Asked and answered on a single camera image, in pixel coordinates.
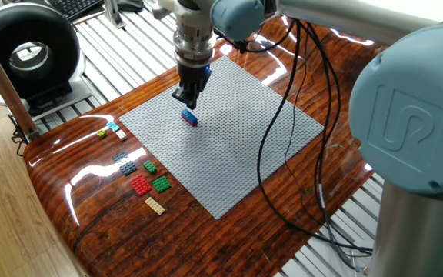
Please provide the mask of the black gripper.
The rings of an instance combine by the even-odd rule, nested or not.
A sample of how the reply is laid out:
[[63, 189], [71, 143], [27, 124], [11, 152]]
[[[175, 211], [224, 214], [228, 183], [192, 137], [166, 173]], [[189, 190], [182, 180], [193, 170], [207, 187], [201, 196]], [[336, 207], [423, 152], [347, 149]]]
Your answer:
[[210, 65], [193, 68], [179, 64], [180, 87], [174, 90], [172, 97], [194, 110], [199, 94], [204, 90], [211, 73]]

